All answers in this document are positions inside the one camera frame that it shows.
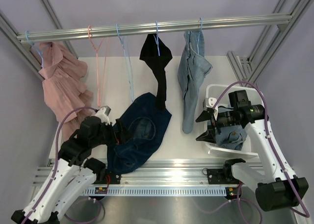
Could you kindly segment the light blue denim skirt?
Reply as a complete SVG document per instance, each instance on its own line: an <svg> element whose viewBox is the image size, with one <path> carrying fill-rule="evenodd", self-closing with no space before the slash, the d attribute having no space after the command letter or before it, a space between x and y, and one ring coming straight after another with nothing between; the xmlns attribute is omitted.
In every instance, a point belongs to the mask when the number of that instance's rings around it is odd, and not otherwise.
<svg viewBox="0 0 314 224"><path fill-rule="evenodd" d="M210 137L209 142L223 149L241 151L247 138L247 133L241 125L222 127L221 133L216 133L215 138Z"/></svg>

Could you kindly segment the dark blue denim skirt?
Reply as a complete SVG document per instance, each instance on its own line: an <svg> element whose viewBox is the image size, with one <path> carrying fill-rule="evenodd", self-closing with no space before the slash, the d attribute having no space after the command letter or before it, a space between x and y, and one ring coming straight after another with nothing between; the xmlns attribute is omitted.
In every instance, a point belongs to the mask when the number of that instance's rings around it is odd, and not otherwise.
<svg viewBox="0 0 314 224"><path fill-rule="evenodd" d="M155 99L149 92L140 95L120 117L122 125L132 136L123 144L107 147L109 171L131 173L159 149L172 115L167 109L157 109Z"/></svg>

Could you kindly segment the pink wire hanger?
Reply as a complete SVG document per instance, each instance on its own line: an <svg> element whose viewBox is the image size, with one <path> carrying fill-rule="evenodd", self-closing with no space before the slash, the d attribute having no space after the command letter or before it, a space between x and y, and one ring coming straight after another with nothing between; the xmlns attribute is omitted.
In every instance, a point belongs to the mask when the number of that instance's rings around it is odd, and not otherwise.
<svg viewBox="0 0 314 224"><path fill-rule="evenodd" d="M96 74L97 74L97 106L100 108L102 105L102 99L103 99L103 92L104 92L104 82L105 82L105 65L106 65L106 53L105 53L105 62L103 67L103 73L101 75L101 69L100 69L100 62L99 62L99 51L103 45L104 40L107 41L106 38L102 38L98 46L94 44L92 41L93 35L91 34L92 27L88 26L88 40L91 43L92 48L95 51L96 54Z"/></svg>

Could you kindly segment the light blue wire hanger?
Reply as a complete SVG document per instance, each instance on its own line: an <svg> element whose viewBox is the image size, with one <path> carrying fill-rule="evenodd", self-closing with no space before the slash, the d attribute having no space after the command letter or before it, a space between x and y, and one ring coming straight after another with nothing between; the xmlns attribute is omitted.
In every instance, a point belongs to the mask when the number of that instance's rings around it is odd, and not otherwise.
<svg viewBox="0 0 314 224"><path fill-rule="evenodd" d="M132 64L131 64L131 58L129 54L127 38L121 35L120 27L118 24L116 24L116 32L117 32L117 36L120 40L120 43L123 49L125 65L126 65L127 75L128 75L129 89L130 89L130 99L131 99L131 102L134 102L133 73L132 73Z"/></svg>

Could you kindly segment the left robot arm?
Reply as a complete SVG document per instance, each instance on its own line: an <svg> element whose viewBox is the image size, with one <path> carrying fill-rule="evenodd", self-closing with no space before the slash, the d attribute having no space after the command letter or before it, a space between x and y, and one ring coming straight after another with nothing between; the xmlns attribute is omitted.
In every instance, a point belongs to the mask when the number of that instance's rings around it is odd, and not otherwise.
<svg viewBox="0 0 314 224"><path fill-rule="evenodd" d="M58 224L74 201L93 183L106 179L106 165L92 158L99 145L125 143L132 134L116 120L117 127L105 118L87 117L61 145L54 168L33 200L16 210L11 220L17 224Z"/></svg>

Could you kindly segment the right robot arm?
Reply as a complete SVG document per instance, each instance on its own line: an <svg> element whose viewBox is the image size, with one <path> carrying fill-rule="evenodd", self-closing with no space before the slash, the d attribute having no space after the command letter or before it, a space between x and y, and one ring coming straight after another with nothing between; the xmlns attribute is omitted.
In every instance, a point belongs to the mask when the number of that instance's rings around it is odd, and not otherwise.
<svg viewBox="0 0 314 224"><path fill-rule="evenodd" d="M230 108L219 112L219 101L223 98L205 98L203 112L196 122L207 122L207 130L197 137L197 141L217 143L216 137L222 130L240 126L250 138L262 163L264 174L254 171L242 158L225 161L222 175L226 182L242 182L252 191L263 211L281 208L294 209L302 204L302 198L309 185L307 180L298 178L285 160L271 131L265 103L255 104L249 100L250 94L257 90L243 88L228 94Z"/></svg>

